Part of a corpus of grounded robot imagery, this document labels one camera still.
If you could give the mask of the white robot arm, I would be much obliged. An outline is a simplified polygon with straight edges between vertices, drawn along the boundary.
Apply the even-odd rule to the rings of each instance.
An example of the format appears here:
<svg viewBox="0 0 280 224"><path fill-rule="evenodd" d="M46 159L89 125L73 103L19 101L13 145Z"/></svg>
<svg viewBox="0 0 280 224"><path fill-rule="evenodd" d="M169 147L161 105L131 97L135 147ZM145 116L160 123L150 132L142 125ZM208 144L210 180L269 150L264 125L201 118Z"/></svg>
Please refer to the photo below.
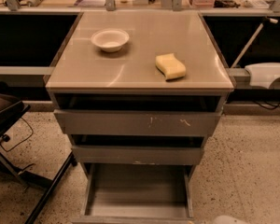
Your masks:
<svg viewBox="0 0 280 224"><path fill-rule="evenodd" d="M247 222L230 216L218 216L215 217L212 221L212 224L248 224Z"/></svg>

